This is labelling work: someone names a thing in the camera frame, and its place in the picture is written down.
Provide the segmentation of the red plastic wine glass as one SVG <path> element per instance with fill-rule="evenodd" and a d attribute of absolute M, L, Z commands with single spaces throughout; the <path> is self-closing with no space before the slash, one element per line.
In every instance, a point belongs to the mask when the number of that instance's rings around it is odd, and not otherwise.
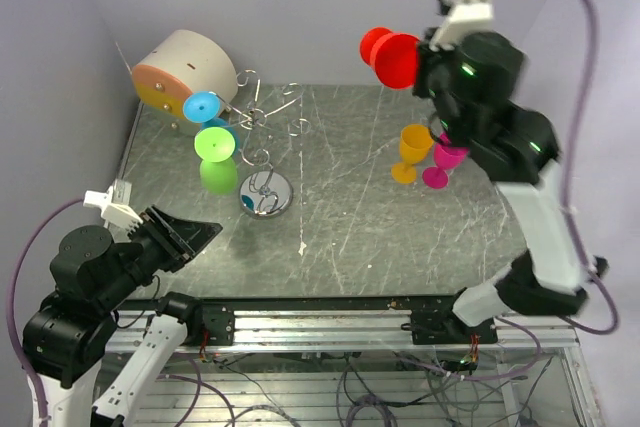
<path fill-rule="evenodd" d="M 415 83 L 419 42 L 412 34 L 375 27 L 361 38 L 359 53 L 382 85 L 402 90 Z"/>

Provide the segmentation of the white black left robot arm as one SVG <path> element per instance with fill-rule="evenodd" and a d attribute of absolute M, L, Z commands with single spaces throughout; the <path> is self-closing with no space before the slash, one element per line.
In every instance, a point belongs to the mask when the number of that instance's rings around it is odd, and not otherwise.
<path fill-rule="evenodd" d="M 125 242 L 98 225 L 81 226 L 60 242 L 50 263 L 54 291 L 23 329 L 35 426 L 130 426 L 143 397 L 182 344 L 205 332 L 201 300 L 169 292 L 125 367 L 106 392 L 93 396 L 116 311 L 159 271 L 175 273 L 222 231 L 218 223 L 173 217 L 155 206 L 134 215 Z"/>

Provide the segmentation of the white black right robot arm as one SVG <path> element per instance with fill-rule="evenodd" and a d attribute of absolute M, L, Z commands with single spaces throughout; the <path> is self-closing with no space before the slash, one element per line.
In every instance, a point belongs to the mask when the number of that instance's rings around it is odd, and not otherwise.
<path fill-rule="evenodd" d="M 608 265 L 579 251 L 558 184 L 562 158 L 554 128 L 542 113 L 511 95 L 525 55 L 499 33 L 466 35 L 451 49 L 416 46 L 416 97 L 429 99 L 449 146 L 464 148 L 515 214 L 525 250 L 491 279 L 457 294 L 440 320 L 459 343 L 476 326 L 509 311 L 570 317 L 588 300 L 586 286 Z"/>

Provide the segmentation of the green plastic wine glass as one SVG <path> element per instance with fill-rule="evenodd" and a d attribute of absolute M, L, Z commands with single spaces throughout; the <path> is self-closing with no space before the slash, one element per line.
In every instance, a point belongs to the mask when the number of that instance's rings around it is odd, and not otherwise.
<path fill-rule="evenodd" d="M 200 157 L 200 179 L 203 187 L 216 195 L 231 193 L 238 180 L 233 154 L 236 142 L 233 135 L 222 127 L 209 127 L 194 139 L 194 149 Z"/>

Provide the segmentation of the blue plastic wine glass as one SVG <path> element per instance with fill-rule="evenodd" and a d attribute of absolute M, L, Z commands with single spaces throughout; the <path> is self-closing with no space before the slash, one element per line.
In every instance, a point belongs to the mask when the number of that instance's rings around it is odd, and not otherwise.
<path fill-rule="evenodd" d="M 182 110 L 184 117 L 198 124 L 201 130 L 213 127 L 227 130 L 234 138 L 235 152 L 237 152 L 240 147 L 239 137 L 229 122 L 221 117 L 222 107 L 223 103 L 217 94 L 201 91 L 189 96 L 183 103 Z"/>

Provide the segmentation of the orange plastic wine glass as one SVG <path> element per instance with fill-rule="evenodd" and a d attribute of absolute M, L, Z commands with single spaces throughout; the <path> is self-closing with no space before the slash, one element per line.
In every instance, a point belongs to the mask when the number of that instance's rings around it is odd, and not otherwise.
<path fill-rule="evenodd" d="M 404 127 L 399 139 L 399 155 L 401 161 L 391 168 L 391 176 L 400 184 L 411 184 L 417 178 L 415 165 L 422 162 L 434 141 L 429 129 L 421 124 L 410 124 Z"/>

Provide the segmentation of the pink plastic wine glass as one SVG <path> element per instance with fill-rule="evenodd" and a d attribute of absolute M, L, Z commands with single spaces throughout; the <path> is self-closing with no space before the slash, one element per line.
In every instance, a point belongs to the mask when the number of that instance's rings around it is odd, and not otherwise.
<path fill-rule="evenodd" d="M 435 165 L 422 173 L 423 183 L 432 189 L 445 188 L 449 183 L 449 172 L 457 168 L 468 155 L 467 148 L 454 147 L 446 134 L 441 134 L 439 140 L 433 153 Z"/>

